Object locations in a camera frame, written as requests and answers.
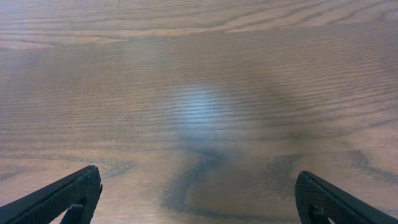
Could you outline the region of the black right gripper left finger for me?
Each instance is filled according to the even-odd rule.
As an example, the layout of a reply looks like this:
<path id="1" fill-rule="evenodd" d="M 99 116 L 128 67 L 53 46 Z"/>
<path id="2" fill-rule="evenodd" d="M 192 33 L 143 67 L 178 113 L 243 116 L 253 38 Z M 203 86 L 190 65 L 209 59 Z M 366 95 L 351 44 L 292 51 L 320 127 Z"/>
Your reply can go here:
<path id="1" fill-rule="evenodd" d="M 102 193 L 99 169 L 84 167 L 50 185 L 1 207 L 1 223 L 51 223 L 64 213 L 62 223 L 89 224 Z"/>

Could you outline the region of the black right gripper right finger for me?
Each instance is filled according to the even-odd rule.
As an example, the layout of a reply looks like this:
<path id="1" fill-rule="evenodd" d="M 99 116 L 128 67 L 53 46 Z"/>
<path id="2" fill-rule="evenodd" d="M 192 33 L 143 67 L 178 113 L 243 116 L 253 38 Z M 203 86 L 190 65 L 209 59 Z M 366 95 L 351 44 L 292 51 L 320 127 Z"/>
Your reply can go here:
<path id="1" fill-rule="evenodd" d="M 397 224 L 396 218 L 306 170 L 297 177 L 295 203 L 302 224 Z"/>

